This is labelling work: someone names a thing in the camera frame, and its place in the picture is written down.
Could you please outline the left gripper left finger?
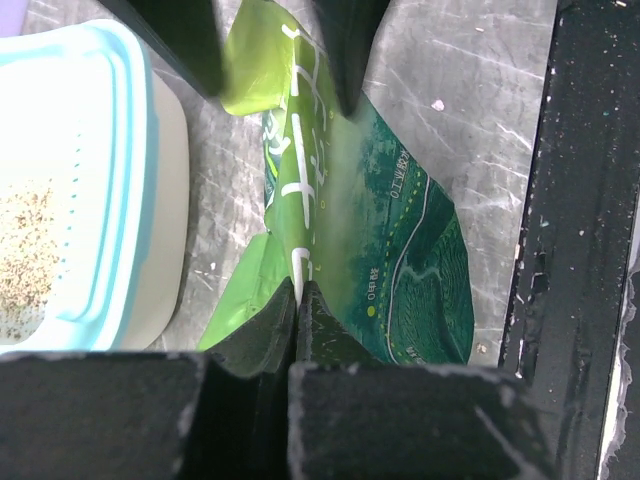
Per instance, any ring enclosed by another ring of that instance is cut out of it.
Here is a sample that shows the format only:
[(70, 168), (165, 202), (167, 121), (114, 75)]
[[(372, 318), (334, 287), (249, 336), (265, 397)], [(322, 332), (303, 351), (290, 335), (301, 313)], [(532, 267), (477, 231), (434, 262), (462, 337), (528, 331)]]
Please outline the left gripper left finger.
[(1, 359), (5, 479), (283, 479), (295, 299), (289, 280), (200, 352)]

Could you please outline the green litter bag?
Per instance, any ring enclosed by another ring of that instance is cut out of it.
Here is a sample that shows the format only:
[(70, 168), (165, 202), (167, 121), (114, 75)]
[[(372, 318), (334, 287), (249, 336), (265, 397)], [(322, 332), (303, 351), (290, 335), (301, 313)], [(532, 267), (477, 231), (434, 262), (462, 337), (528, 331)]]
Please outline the green litter bag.
[(339, 324), (377, 359), (469, 360), (474, 313), (453, 201), (367, 98), (339, 110), (327, 56), (273, 1), (245, 1), (224, 47), (224, 109), (260, 114), (264, 224), (199, 346), (238, 330), (284, 279), (315, 282)]

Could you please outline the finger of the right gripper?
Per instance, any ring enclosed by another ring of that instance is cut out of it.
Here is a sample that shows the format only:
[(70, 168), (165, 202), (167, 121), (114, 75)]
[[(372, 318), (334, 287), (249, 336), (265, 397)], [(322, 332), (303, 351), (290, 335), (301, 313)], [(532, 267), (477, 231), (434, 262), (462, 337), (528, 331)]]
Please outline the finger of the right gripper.
[(100, 0), (202, 97), (225, 84), (221, 36), (211, 0)]
[(378, 28), (390, 0), (311, 2), (342, 115), (356, 112)]

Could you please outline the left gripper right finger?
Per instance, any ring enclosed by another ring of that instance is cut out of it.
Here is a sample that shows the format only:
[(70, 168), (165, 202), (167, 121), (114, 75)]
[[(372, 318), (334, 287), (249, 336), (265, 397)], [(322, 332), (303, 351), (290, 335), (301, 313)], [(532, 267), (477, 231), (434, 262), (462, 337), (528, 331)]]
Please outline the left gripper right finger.
[(496, 368), (375, 363), (305, 285), (288, 374), (294, 479), (551, 479), (524, 385)]

